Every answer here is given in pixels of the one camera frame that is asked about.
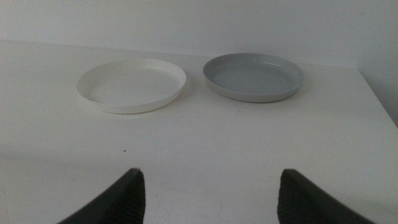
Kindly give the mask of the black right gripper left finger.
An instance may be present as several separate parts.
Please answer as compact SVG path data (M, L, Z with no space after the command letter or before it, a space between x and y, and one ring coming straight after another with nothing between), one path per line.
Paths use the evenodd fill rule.
M146 210L144 174L129 169L113 185L61 224L143 224Z

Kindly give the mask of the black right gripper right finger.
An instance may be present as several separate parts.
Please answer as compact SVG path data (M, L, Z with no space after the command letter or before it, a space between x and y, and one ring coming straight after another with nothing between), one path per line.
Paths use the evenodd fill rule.
M283 170L280 177L277 216L282 224L372 223L295 169Z

